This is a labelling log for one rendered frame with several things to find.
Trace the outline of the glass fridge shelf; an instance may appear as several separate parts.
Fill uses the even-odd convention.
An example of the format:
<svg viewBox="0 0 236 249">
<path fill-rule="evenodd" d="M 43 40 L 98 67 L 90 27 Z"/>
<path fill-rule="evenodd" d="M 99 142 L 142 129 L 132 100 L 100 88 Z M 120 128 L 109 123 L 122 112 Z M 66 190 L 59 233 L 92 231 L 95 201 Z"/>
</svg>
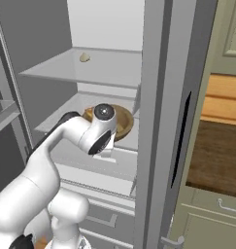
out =
<svg viewBox="0 0 236 249">
<path fill-rule="evenodd" d="M 80 62 L 82 53 L 90 60 Z M 141 83 L 142 54 L 72 48 L 21 72 L 21 75 L 136 89 Z"/>
</svg>

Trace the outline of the grey fridge drawer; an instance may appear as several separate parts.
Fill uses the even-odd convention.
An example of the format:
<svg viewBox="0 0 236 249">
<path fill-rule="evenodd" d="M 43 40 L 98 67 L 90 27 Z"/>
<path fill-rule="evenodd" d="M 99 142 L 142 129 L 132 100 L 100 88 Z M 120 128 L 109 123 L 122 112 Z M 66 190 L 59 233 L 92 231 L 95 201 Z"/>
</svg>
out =
<svg viewBox="0 0 236 249">
<path fill-rule="evenodd" d="M 132 200 L 65 182 L 62 187 L 82 194 L 89 200 L 88 216 L 109 221 L 113 214 L 118 215 L 114 228 L 85 219 L 80 223 L 82 232 L 118 249 L 133 249 L 135 204 Z"/>
</svg>

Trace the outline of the white fridge shelf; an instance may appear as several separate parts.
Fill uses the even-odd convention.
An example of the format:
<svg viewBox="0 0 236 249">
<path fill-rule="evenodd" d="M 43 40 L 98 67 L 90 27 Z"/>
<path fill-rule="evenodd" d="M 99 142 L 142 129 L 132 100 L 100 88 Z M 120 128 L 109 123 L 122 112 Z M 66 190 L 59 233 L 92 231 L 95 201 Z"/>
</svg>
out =
<svg viewBox="0 0 236 249">
<path fill-rule="evenodd" d="M 49 132 L 52 127 L 59 121 L 59 119 L 67 112 L 77 111 L 80 114 L 84 113 L 84 109 L 93 107 L 99 103 L 116 104 L 126 108 L 129 112 L 132 112 L 134 100 L 127 97 L 117 97 L 113 95 L 100 95 L 100 94 L 86 94 L 76 93 L 62 106 L 49 115 L 44 121 L 42 121 L 36 130 L 42 132 Z M 131 131 L 121 140 L 115 143 L 117 148 L 123 148 L 127 150 L 138 150 L 138 133 L 139 133 L 139 119 L 134 118 L 134 125 Z"/>
</svg>

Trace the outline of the grey right fridge door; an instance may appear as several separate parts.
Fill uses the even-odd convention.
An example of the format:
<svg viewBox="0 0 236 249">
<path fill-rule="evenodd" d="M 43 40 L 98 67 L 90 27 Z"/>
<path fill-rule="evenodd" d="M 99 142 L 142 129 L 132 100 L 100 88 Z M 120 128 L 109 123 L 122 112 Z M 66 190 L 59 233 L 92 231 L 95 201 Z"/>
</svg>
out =
<svg viewBox="0 0 236 249">
<path fill-rule="evenodd" d="M 146 0 L 134 249 L 163 249 L 218 0 Z"/>
</svg>

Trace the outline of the grey left fridge door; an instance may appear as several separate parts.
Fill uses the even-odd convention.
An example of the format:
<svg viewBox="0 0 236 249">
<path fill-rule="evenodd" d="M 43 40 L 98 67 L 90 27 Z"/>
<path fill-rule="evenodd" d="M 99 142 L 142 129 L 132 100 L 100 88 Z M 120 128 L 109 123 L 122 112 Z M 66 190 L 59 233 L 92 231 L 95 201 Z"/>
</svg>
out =
<svg viewBox="0 0 236 249">
<path fill-rule="evenodd" d="M 0 131 L 0 192 L 17 177 L 33 147 L 27 78 L 32 64 L 30 0 L 0 0 L 0 100 L 13 100 L 20 114 Z"/>
</svg>

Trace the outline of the brown wooden bowl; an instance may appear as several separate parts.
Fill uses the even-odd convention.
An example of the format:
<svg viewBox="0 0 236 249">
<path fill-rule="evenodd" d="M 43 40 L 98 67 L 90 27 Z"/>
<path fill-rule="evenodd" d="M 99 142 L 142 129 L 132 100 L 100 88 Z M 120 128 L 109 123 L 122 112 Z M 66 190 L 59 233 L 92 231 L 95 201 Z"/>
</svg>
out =
<svg viewBox="0 0 236 249">
<path fill-rule="evenodd" d="M 131 113 L 116 104 L 100 103 L 86 108 L 83 117 L 101 134 L 110 131 L 115 136 L 115 142 L 123 139 L 134 125 Z"/>
</svg>

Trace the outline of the grey fridge door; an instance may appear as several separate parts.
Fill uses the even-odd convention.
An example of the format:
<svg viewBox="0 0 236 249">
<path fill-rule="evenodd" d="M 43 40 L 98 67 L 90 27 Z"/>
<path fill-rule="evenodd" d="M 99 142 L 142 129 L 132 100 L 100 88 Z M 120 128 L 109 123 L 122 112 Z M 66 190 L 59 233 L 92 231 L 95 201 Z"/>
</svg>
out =
<svg viewBox="0 0 236 249">
<path fill-rule="evenodd" d="M 163 249 L 218 0 L 146 0 L 134 249 Z"/>
<path fill-rule="evenodd" d="M 13 100 L 20 114 L 0 131 L 0 192 L 17 177 L 33 147 L 27 78 L 32 64 L 30 0 L 0 0 L 0 100 Z"/>
</svg>

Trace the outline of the grey fridge door bin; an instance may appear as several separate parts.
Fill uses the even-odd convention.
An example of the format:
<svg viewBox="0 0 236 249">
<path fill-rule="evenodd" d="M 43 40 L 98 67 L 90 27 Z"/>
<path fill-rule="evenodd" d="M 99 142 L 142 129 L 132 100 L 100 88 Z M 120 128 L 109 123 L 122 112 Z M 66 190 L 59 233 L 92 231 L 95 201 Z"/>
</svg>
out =
<svg viewBox="0 0 236 249">
<path fill-rule="evenodd" d="M 0 131 L 9 125 L 20 114 L 13 100 L 0 100 Z"/>
</svg>

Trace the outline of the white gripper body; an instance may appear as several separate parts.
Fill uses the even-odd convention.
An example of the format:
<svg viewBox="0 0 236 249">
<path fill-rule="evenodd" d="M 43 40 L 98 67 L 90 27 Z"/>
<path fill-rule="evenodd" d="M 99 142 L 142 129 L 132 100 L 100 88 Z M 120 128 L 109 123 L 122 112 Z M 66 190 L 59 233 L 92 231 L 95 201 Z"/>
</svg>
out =
<svg viewBox="0 0 236 249">
<path fill-rule="evenodd" d="M 112 157 L 112 151 L 111 150 L 104 150 L 100 154 L 96 154 L 93 156 L 96 160 L 103 160 L 107 162 L 116 163 L 117 160 Z"/>
</svg>

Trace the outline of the beige drawer front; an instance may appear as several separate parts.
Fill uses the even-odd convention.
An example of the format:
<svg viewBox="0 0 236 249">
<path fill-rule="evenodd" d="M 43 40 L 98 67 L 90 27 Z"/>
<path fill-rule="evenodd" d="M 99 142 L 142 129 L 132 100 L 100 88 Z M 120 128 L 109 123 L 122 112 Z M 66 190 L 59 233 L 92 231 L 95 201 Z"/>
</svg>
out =
<svg viewBox="0 0 236 249">
<path fill-rule="evenodd" d="M 236 197 L 226 196 L 214 192 L 194 189 L 189 200 L 184 201 L 184 206 L 193 208 L 204 216 L 236 225 L 236 213 L 219 208 L 217 199 L 221 198 L 225 206 L 236 208 Z"/>
</svg>

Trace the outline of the beige wall cupboard door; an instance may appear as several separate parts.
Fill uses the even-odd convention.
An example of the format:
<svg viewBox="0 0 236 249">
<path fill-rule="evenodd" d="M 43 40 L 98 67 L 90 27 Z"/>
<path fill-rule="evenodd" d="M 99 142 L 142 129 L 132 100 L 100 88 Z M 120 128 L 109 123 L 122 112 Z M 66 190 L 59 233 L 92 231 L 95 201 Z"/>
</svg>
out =
<svg viewBox="0 0 236 249">
<path fill-rule="evenodd" d="M 224 12 L 225 32 L 223 55 L 236 57 L 236 0 L 227 0 Z"/>
</svg>

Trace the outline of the beige base cupboard door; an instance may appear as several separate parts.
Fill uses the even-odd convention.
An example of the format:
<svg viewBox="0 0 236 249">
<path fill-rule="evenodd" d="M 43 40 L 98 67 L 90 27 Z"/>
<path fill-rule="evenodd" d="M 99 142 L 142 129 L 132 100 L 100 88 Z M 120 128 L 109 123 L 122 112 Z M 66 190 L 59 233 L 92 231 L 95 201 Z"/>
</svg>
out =
<svg viewBox="0 0 236 249">
<path fill-rule="evenodd" d="M 169 238 L 185 239 L 182 249 L 236 249 L 236 217 L 180 205 Z"/>
</svg>

